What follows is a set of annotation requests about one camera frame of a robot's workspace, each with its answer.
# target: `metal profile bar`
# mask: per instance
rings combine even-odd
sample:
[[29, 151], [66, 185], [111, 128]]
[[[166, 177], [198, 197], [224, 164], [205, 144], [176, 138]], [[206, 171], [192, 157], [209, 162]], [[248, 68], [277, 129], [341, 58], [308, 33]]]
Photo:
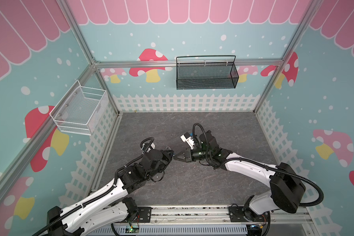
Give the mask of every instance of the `metal profile bar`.
[[307, 30], [312, 18], [314, 17], [314, 15], [315, 15], [316, 11], [318, 10], [318, 8], [320, 7], [321, 3], [322, 3], [322, 0], [311, 0], [310, 4], [308, 5], [307, 9], [304, 12], [301, 22], [298, 24], [293, 36], [291, 37], [291, 40], [290, 40], [288, 46], [283, 54], [282, 63], [275, 70], [274, 74], [270, 78], [269, 83], [265, 87], [260, 99], [257, 102], [257, 105], [254, 110], [255, 113], [257, 113], [260, 110], [262, 104], [264, 103], [265, 99], [267, 98], [271, 89], [273, 88], [275, 81], [277, 80], [277, 78], [281, 74], [282, 70], [285, 68], [288, 60], [290, 59], [291, 55], [293, 54], [297, 44], [302, 39], [305, 31]]
[[[85, 84], [94, 70], [94, 65], [87, 66], [78, 78], [79, 82], [81, 84]], [[40, 126], [38, 131], [27, 142], [25, 147], [22, 148], [22, 150], [19, 152], [19, 154], [17, 154], [9, 167], [5, 170], [0, 178], [0, 203], [4, 200], [5, 196], [16, 183], [17, 179], [21, 176], [25, 168], [28, 166], [34, 155], [37, 153], [39, 148], [42, 146], [54, 128], [54, 121], [52, 120], [51, 116], [47, 116], [47, 119]]]
[[[280, 65], [282, 59], [236, 59], [236, 66], [248, 65]], [[210, 62], [226, 62], [225, 59], [207, 59], [207, 60], [179, 60], [179, 63], [210, 63]], [[118, 62], [98, 62], [97, 68], [139, 68], [139, 67], [176, 67], [175, 60], [168, 61], [118, 61]]]

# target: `white picket fence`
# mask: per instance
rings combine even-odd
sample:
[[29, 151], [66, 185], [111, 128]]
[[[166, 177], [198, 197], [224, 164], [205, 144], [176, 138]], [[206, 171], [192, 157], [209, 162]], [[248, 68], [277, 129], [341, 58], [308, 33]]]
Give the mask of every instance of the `white picket fence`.
[[[287, 139], [287, 133], [283, 132], [283, 125], [279, 125], [279, 118], [276, 118], [276, 112], [272, 111], [273, 106], [269, 106], [269, 103], [270, 101], [265, 101], [262, 104], [257, 116], [277, 162], [289, 164], [298, 175], [308, 178], [309, 170], [303, 169], [303, 160], [296, 157], [298, 150], [292, 149], [293, 142]], [[303, 196], [304, 202], [316, 200], [319, 195], [317, 191], [311, 185], [305, 184], [305, 186], [307, 189]], [[330, 218], [331, 209], [325, 207], [322, 203], [310, 206], [307, 209], [321, 234], [340, 236], [339, 232], [342, 226], [333, 223]]]
[[128, 95], [124, 97], [113, 96], [116, 106], [120, 111], [124, 112], [142, 112], [142, 111], [253, 111], [260, 95], [253, 96], [252, 94], [248, 97], [245, 94], [241, 96], [230, 96], [229, 94], [225, 97], [219, 95], [215, 97], [211, 95], [208, 97], [206, 94], [204, 96], [195, 96], [191, 94], [187, 97], [181, 95], [177, 97], [174, 95], [170, 97], [166, 95], [162, 97], [161, 95], [155, 97], [151, 95], [147, 97], [131, 97]]
[[114, 110], [108, 104], [95, 131], [89, 137], [89, 143], [85, 143], [85, 151], [81, 151], [81, 160], [76, 162], [76, 171], [71, 172], [71, 182], [65, 184], [66, 194], [59, 197], [61, 208], [82, 200], [90, 191], [89, 185], [93, 181], [94, 171], [100, 162], [104, 144], [109, 138], [110, 128], [114, 121]]

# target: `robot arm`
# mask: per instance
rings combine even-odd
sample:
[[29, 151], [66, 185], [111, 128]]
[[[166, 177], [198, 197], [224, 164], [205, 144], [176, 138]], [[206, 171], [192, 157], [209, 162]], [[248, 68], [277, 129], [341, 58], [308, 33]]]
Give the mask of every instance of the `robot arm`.
[[49, 210], [48, 225], [33, 236], [38, 236], [46, 230], [49, 236], [85, 236], [110, 223], [134, 220], [138, 208], [131, 198], [125, 198], [112, 207], [105, 207], [144, 186], [146, 181], [153, 180], [157, 173], [164, 173], [172, 160], [173, 150], [153, 149], [153, 140], [143, 140], [140, 144], [142, 155], [119, 168], [113, 180], [104, 187], [74, 205], [63, 209], [56, 206]]

